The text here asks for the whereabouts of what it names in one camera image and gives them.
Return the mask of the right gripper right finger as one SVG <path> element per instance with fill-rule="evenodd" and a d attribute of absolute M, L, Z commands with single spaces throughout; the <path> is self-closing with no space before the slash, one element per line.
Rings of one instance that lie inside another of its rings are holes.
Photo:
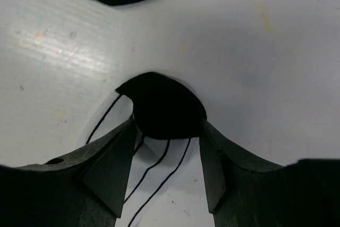
<path fill-rule="evenodd" d="M 339 226 L 339 160 L 281 166 L 203 121 L 200 158 L 215 226 Z"/>

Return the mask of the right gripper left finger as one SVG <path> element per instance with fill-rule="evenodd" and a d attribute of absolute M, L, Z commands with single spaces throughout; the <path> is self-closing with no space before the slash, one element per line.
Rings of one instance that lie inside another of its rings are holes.
<path fill-rule="evenodd" d="M 1 226 L 114 226 L 135 139 L 130 119 L 45 164 L 1 166 Z"/>

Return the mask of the white sock black thin stripes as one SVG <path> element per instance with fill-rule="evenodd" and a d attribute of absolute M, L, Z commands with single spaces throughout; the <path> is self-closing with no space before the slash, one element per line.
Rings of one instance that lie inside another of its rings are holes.
<path fill-rule="evenodd" d="M 79 138 L 85 145 L 132 119 L 137 134 L 122 215 L 116 226 L 138 226 L 148 209 L 180 177 L 196 153 L 207 113 L 183 83 L 145 72 L 110 93 Z"/>

